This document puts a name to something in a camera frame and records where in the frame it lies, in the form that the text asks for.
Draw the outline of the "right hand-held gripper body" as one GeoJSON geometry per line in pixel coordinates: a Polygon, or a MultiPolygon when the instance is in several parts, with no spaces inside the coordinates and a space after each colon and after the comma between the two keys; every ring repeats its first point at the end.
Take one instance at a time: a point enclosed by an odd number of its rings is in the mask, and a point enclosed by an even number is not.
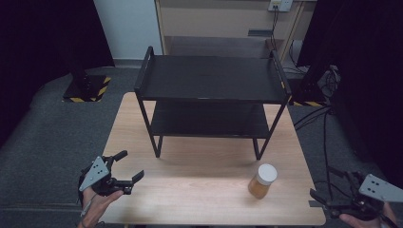
{"type": "Polygon", "coordinates": [[[352,197],[344,203],[330,206],[329,211],[334,218],[347,214],[369,221],[380,216],[385,202],[403,203],[403,189],[368,174],[363,176],[363,182],[356,194],[352,193],[352,197]]]}

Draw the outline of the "white wall power socket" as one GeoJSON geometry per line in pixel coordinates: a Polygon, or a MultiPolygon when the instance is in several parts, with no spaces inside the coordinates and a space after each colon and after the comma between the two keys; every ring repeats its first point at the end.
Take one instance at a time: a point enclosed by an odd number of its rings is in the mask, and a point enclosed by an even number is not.
{"type": "Polygon", "coordinates": [[[291,10],[293,0],[270,0],[268,10],[288,12],[291,10]]]}

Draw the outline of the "person's left hand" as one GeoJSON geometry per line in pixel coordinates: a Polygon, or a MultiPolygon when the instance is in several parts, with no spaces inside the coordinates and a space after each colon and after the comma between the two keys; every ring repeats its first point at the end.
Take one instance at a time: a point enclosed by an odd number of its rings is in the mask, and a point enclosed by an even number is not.
{"type": "Polygon", "coordinates": [[[83,192],[83,210],[85,214],[81,217],[77,228],[95,228],[107,207],[124,194],[117,191],[104,197],[97,195],[90,187],[83,192]]]}

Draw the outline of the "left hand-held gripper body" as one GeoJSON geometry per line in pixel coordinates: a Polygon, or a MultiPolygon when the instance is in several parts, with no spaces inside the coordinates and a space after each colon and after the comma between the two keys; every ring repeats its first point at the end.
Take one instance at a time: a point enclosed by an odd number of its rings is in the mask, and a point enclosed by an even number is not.
{"type": "Polygon", "coordinates": [[[112,177],[112,165],[107,161],[110,157],[98,156],[90,166],[82,171],[78,186],[80,197],[88,187],[91,187],[100,196],[109,196],[116,191],[123,191],[125,195],[131,194],[132,180],[117,180],[112,177]]]}

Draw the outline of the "black stand base with hazard stripes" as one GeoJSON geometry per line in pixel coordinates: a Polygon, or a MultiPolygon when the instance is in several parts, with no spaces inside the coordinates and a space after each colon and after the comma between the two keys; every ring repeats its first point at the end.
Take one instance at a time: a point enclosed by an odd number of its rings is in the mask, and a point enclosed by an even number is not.
{"type": "Polygon", "coordinates": [[[102,99],[110,81],[109,77],[88,75],[74,58],[67,60],[67,68],[72,75],[72,81],[63,95],[65,101],[99,102],[102,99]]]}
{"type": "Polygon", "coordinates": [[[310,66],[302,79],[290,79],[292,95],[289,105],[325,106],[326,99],[317,85],[324,72],[320,66],[310,66]]]}

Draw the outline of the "black two-tier metal shelf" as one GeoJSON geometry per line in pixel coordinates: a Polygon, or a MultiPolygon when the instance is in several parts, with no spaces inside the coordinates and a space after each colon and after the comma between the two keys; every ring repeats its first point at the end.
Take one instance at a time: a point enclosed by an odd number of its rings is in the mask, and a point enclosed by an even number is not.
{"type": "Polygon", "coordinates": [[[292,95],[278,54],[266,59],[156,55],[149,47],[134,91],[154,154],[163,138],[240,138],[259,160],[292,95]]]}

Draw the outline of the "black curtain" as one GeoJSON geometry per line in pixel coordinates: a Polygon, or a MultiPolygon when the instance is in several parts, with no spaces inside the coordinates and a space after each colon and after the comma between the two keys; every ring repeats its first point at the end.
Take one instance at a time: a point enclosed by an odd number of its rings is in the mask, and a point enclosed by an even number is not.
{"type": "Polygon", "coordinates": [[[332,102],[350,146],[403,188],[403,0],[317,0],[297,63],[309,83],[338,68],[332,102]]]}
{"type": "Polygon", "coordinates": [[[0,146],[41,86],[113,65],[94,0],[0,0],[0,146]]]}

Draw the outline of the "amber jar with white lid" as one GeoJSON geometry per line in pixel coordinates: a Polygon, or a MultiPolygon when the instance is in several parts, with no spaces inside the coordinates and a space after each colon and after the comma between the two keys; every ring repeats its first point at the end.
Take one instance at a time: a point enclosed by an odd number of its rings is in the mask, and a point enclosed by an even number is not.
{"type": "Polygon", "coordinates": [[[250,180],[248,190],[256,199],[263,199],[277,178],[277,169],[272,164],[264,163],[258,168],[254,178],[250,180]]]}

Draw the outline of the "wooden cabinet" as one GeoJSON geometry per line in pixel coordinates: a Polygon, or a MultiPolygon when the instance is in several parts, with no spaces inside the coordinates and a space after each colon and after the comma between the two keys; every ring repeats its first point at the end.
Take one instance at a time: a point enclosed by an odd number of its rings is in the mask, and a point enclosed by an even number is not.
{"type": "Polygon", "coordinates": [[[155,0],[163,52],[168,55],[287,58],[304,39],[317,0],[293,0],[288,12],[269,11],[270,0],[155,0]]]}

